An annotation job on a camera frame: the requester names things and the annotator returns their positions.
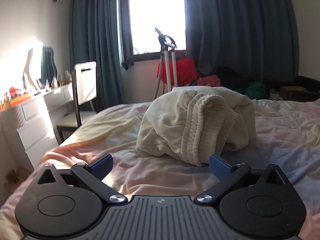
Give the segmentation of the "red cloth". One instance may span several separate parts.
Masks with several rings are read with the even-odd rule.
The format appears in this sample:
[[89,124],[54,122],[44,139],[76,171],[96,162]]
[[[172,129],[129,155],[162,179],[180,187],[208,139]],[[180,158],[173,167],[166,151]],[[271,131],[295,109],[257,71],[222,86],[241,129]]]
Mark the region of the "red cloth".
[[[167,84],[167,75],[165,68],[165,61],[163,61],[163,69],[159,72],[160,64],[157,66],[157,77],[160,76],[161,80]],[[178,87],[186,86],[199,78],[199,74],[192,59],[184,57],[176,60],[176,72]]]

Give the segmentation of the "black clothes pile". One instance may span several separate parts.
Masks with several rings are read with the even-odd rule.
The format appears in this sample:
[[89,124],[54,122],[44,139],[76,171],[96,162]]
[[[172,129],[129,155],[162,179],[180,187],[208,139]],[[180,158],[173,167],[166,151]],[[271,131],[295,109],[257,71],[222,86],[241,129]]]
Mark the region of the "black clothes pile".
[[236,91],[249,87],[253,79],[249,76],[242,76],[238,72],[228,67],[217,67],[216,75],[221,81],[221,86]]

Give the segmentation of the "green cloth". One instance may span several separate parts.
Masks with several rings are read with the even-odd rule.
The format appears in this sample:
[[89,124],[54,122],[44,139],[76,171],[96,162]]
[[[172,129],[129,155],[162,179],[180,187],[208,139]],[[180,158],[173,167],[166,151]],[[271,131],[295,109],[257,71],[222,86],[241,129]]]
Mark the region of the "green cloth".
[[247,88],[238,88],[236,92],[251,100],[260,100],[265,96],[265,86],[260,82],[250,82]]

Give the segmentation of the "teal curtain left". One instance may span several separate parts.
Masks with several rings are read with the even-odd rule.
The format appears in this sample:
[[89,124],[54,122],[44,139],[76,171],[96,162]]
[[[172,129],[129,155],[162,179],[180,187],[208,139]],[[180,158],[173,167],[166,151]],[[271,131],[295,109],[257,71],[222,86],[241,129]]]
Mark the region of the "teal curtain left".
[[99,112],[123,102],[118,47],[117,0],[71,0],[71,66],[96,62]]

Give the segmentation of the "white chair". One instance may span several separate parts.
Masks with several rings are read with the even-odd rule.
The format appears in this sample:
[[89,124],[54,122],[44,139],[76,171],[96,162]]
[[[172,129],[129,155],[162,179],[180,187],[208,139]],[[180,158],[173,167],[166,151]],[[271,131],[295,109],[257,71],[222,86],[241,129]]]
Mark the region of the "white chair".
[[97,97],[97,63],[79,63],[72,71],[72,92],[74,112],[67,114],[56,123],[61,139],[64,132],[75,132],[86,121],[96,115],[92,100]]

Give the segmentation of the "white garment steamer stand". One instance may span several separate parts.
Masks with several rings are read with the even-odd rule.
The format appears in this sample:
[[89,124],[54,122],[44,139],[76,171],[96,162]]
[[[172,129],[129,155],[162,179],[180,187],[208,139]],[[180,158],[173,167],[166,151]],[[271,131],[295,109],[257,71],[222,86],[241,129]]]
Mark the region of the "white garment steamer stand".
[[[155,89],[155,93],[153,96],[153,100],[155,100],[158,96],[161,76],[163,74],[166,75],[167,78],[167,89],[168,91],[172,91],[172,87],[178,87],[178,77],[177,77],[177,67],[176,67],[176,53],[175,49],[177,48],[175,40],[163,34],[158,28],[155,28],[156,33],[158,34],[158,40],[161,45],[160,51],[160,67],[157,74],[157,85]],[[171,84],[171,68],[169,63],[169,53],[171,53],[171,61],[172,61],[172,73],[174,78],[174,85]]]

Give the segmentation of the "vanity mirror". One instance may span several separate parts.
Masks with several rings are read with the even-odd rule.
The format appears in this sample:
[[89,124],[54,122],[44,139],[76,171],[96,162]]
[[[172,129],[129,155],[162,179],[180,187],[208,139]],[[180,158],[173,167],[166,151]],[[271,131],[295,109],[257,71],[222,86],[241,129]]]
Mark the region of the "vanity mirror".
[[57,74],[53,48],[38,42],[28,51],[22,75],[23,89],[39,91],[51,88]]

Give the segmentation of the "pink cloth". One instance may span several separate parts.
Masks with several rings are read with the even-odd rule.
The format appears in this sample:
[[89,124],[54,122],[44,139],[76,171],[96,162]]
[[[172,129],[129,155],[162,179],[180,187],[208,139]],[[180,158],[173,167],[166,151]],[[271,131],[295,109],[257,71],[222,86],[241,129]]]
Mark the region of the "pink cloth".
[[217,75],[200,77],[196,83],[198,86],[220,87],[221,80]]

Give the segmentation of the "white dresser desk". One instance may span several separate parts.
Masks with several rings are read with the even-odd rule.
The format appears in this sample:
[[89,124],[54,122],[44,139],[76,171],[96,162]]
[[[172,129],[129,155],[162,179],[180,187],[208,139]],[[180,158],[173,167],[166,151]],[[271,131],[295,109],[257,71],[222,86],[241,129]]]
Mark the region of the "white dresser desk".
[[18,167],[33,171],[59,145],[50,113],[58,111],[62,118],[72,101],[72,84],[67,84],[1,111],[4,136]]

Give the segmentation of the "pastel tie-dye bed cover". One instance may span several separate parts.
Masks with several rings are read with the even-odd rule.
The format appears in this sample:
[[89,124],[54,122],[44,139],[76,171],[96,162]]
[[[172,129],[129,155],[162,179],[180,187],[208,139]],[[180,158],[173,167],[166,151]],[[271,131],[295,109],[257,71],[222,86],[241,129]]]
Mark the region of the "pastel tie-dye bed cover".
[[[278,164],[307,208],[300,236],[319,239],[319,103],[257,100],[253,102],[257,139],[228,160],[253,168]],[[98,113],[43,163],[67,168],[108,152],[115,169],[104,182],[128,197],[134,194],[194,195],[217,182],[206,167],[196,167],[168,155],[142,158],[135,150],[138,130],[148,103],[118,105]]]

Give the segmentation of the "teal curtain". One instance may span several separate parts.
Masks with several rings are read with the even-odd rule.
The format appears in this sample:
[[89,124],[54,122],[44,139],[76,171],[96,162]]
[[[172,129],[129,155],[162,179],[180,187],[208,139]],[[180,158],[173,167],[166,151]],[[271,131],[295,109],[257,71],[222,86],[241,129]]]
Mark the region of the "teal curtain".
[[256,80],[292,80],[299,43],[291,0],[184,0],[187,55],[204,76],[227,67]]
[[96,62],[99,112],[123,102],[118,47],[117,0],[71,0],[71,66]]

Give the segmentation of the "cream zip-up jacket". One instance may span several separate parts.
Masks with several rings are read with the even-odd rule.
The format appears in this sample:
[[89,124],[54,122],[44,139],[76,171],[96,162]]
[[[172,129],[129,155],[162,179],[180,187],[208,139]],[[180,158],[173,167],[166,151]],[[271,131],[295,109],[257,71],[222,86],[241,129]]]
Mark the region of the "cream zip-up jacket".
[[155,99],[142,118],[136,151],[202,166],[212,154],[257,138],[252,100],[225,87],[178,87]]

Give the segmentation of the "teal curtain right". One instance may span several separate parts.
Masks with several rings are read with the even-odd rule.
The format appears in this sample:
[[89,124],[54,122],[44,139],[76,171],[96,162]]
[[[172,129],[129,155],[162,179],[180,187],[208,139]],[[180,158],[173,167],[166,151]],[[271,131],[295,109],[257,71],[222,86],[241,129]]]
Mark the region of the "teal curtain right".
[[187,55],[204,76],[227,67],[256,80],[292,80],[299,43],[291,0],[184,0]]

